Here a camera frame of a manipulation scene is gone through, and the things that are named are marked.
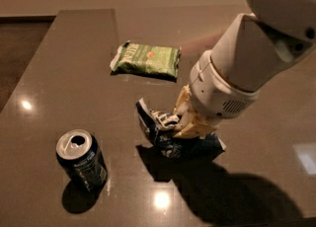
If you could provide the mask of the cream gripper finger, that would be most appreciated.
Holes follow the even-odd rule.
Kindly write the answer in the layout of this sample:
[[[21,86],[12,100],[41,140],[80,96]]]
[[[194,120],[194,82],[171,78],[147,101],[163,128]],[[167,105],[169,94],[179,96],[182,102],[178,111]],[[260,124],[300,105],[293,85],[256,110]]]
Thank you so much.
[[[183,115],[190,106],[190,98],[191,98],[190,86],[186,85],[182,88],[179,94],[179,97],[173,109],[173,113],[176,115]]]
[[[214,132],[220,124],[218,118],[206,119],[195,113],[186,113],[176,125],[175,138],[191,139],[195,137],[205,137]]]

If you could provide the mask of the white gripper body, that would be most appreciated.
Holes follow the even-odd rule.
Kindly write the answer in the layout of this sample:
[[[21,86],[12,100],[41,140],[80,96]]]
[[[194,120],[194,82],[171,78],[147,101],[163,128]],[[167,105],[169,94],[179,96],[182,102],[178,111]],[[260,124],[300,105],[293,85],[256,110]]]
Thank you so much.
[[[259,92],[245,92],[227,83],[205,51],[191,70],[189,88],[194,109],[207,118],[235,118],[257,101]]]

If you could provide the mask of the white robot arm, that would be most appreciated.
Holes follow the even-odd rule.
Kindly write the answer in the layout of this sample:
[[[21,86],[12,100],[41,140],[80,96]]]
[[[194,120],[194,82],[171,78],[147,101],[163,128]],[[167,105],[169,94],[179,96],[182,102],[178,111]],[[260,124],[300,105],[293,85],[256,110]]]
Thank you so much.
[[[315,49],[316,0],[246,0],[217,44],[191,70],[176,102],[177,138],[205,136],[257,101],[260,89]]]

